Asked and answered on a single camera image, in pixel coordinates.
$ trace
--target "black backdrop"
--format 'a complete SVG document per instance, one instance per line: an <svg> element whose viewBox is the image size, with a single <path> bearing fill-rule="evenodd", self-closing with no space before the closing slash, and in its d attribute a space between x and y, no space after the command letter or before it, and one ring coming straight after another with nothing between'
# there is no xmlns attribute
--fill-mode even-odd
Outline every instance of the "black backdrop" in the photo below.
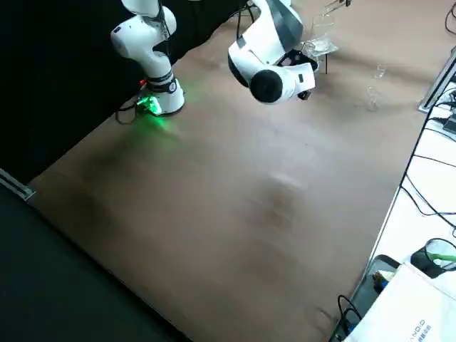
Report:
<svg viewBox="0 0 456 342"><path fill-rule="evenodd" d="M176 15L172 62L205 42L238 0L163 0ZM0 168L27 183L138 90L142 72L110 31L131 17L121 0L2 4Z"/></svg>

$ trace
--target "wooden board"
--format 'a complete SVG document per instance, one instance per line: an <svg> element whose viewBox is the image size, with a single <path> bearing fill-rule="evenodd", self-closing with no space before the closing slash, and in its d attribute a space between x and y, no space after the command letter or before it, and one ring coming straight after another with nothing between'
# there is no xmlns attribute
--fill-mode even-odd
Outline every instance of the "wooden board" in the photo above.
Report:
<svg viewBox="0 0 456 342"><path fill-rule="evenodd" d="M294 3L305 19L321 7ZM309 101L278 106L230 74L229 22L177 63L180 114L108 119L34 180L33 205L196 341L323 341L418 137L416 105L454 44L450 5L366 0L336 12L329 74ZM372 113L377 62L388 69Z"/></svg>

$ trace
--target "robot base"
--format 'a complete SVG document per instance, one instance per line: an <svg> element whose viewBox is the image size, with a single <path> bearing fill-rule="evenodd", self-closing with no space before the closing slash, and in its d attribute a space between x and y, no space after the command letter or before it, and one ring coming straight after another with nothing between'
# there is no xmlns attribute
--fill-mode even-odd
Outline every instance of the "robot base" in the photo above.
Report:
<svg viewBox="0 0 456 342"><path fill-rule="evenodd" d="M148 83L137 101L137 111L154 116L171 115L179 110L185 104L184 91L180 87L177 79L172 80L164 85L156 86Z"/></svg>

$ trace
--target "wire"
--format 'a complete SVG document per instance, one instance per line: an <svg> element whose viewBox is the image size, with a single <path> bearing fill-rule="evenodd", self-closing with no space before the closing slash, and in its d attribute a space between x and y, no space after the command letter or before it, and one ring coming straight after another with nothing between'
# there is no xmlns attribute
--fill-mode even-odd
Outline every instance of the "wire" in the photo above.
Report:
<svg viewBox="0 0 456 342"><path fill-rule="evenodd" d="M252 24L255 22L254 14L252 13L252 7L247 6L247 11L249 11L250 19L252 20Z"/></svg>
<svg viewBox="0 0 456 342"><path fill-rule="evenodd" d="M124 107L124 108L119 108L118 112L126 112L127 110L133 109L134 107L136 107L136 103L133 103L132 105L129 105L129 106Z"/></svg>
<svg viewBox="0 0 456 342"><path fill-rule="evenodd" d="M421 199L428 205L428 207L441 219L443 219L445 222L447 222L452 228L453 228L453 233L452 235L455 236L455 231L456 231L456 224L448 221L442 214L440 214L429 202L425 197L421 194L421 192L417 189L417 187L413 184L412 180L410 179L409 175L405 175L405 177L408 179L408 181L411 183L413 189L417 192L417 194L421 197Z"/></svg>
<svg viewBox="0 0 456 342"><path fill-rule="evenodd" d="M252 7L253 5L243 5L242 1L239 2L239 10L237 12L237 27L236 27L236 39L239 39L240 37L240 30L241 30L241 17L242 17L242 12L243 10L247 9L249 11L250 19L252 20L252 23L254 23L255 18L254 14L252 13Z"/></svg>
<svg viewBox="0 0 456 342"><path fill-rule="evenodd" d="M425 130L430 130L431 132L440 134L441 136L446 137L446 138L450 139L451 141L453 141L454 143L456 143L456 139L450 137L448 134L444 134L444 133L440 132L439 130L433 130L432 128L427 128L427 127L425 127Z"/></svg>
<svg viewBox="0 0 456 342"><path fill-rule="evenodd" d="M407 194L407 196L409 196L409 198L412 200L413 204L416 206L416 208L421 213L421 215L424 215L424 216L435 216L435 215L437 215L436 212L433 212L432 214L428 214L427 212L422 211L421 208L420 208L420 205L418 205L418 203L416 202L415 198L413 198L412 194L410 194L410 192L407 189L405 189L402 185L400 186L400 188L402 190L404 190L404 192ZM443 216L451 216L451 215L456 215L456 212L441 212L440 214L443 215Z"/></svg>
<svg viewBox="0 0 456 342"><path fill-rule="evenodd" d="M350 304L350 308L346 309L345 311L342 310L342 304L341 304L341 299L345 299L347 301L347 303ZM338 297L337 297L337 306L339 307L339 312L341 313L341 320L342 320L342 329L343 329L343 332L348 336L349 334L349 331L348 331L348 323L350 323L347 318L346 318L346 314L349 312L349 311L353 311L355 313L355 315L359 318L359 320L363 319L362 316L360 315L359 311L356 309L356 306L350 301L350 299L348 299L347 297L345 297L343 294L339 294Z"/></svg>
<svg viewBox="0 0 456 342"><path fill-rule="evenodd" d="M241 12L242 12L242 2L239 2L239 10L237 12L237 27L236 27L236 39L239 39L239 30L241 28Z"/></svg>
<svg viewBox="0 0 456 342"><path fill-rule="evenodd" d="M447 165L447 166L456 167L456 165L449 164L447 162L443 162L442 160L437 160L437 159L434 159L434 158L431 158L431 157L426 157L424 155L414 155L414 156L418 157L418 158L422 158L422 159L432 160L433 162L439 162L440 164L444 164L444 165Z"/></svg>
<svg viewBox="0 0 456 342"><path fill-rule="evenodd" d="M448 32L450 32L451 34L454 34L456 36L456 32L454 32L453 30L451 30L448 27L448 18L450 17L450 14L453 16L453 18L456 18L456 15L454 12L455 7L456 7L456 2L451 6L451 9L448 11L447 16L445 17L445 30L447 30Z"/></svg>

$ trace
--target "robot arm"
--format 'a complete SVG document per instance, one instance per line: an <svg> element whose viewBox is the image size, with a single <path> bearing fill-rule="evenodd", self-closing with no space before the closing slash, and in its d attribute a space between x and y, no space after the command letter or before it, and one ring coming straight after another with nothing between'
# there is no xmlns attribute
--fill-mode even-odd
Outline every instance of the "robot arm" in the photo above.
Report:
<svg viewBox="0 0 456 342"><path fill-rule="evenodd" d="M277 66L302 36L299 15L281 0L253 0L260 17L228 51L234 77L260 102L280 103L315 87L310 63Z"/></svg>
<svg viewBox="0 0 456 342"><path fill-rule="evenodd" d="M111 41L117 52L138 62L147 83L138 106L153 115L170 114L184 105L184 92L172 72L168 56L154 51L177 28L176 18L160 0L122 0L124 7L135 14L111 31Z"/></svg>

